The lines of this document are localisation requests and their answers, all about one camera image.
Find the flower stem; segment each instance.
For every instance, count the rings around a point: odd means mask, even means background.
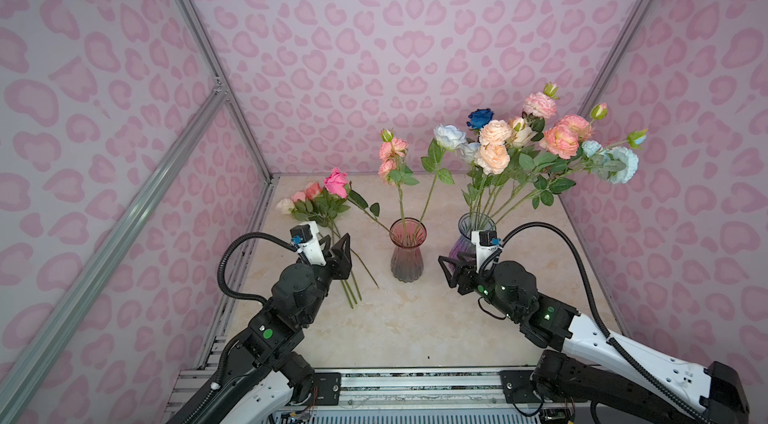
[[[424,220],[424,214],[427,213],[427,207],[429,206],[429,200],[432,198],[432,191],[435,190],[435,183],[437,182],[437,171],[439,169],[435,169],[435,177],[432,179],[432,187],[429,188],[429,195],[427,196],[427,202],[424,204],[424,210],[422,211],[422,216],[418,218],[418,221],[421,222]]]

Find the blue rose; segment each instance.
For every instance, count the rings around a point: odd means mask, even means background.
[[[470,129],[482,129],[486,123],[491,122],[493,119],[493,111],[490,109],[477,109],[475,112],[469,114],[469,121],[467,126]]]

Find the peach rose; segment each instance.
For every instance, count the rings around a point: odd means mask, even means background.
[[[574,131],[580,141],[586,141],[592,135],[592,126],[583,117],[565,116],[555,125],[560,124],[566,125],[569,129]]]
[[[525,97],[525,103],[523,104],[523,112],[525,113],[550,119],[554,117],[557,111],[558,107],[555,105],[554,100],[542,92],[532,93]]]
[[[570,127],[561,123],[544,131],[544,138],[539,141],[539,145],[556,156],[570,159],[578,150],[578,136]]]
[[[480,146],[475,163],[483,168],[485,174],[500,174],[509,165],[509,154],[507,148],[502,144],[489,144]]]
[[[480,143],[484,146],[503,144],[511,135],[512,128],[506,121],[491,121],[480,129]]]

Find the white rose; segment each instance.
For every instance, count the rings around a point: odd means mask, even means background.
[[[475,154],[480,148],[480,142],[470,142],[458,148],[458,153],[466,163],[475,162]]]
[[[296,206],[293,204],[293,200],[286,197],[277,203],[275,209],[279,209],[280,213],[282,214],[290,214],[290,211],[292,211],[295,207]]]
[[[456,126],[437,126],[435,140],[445,150],[456,150],[467,142],[467,134]]]

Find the flower bud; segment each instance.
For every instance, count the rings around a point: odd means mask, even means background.
[[[600,102],[598,105],[594,106],[592,111],[589,113],[589,116],[595,119],[596,121],[603,120],[607,115],[608,115],[608,104],[605,102]]]

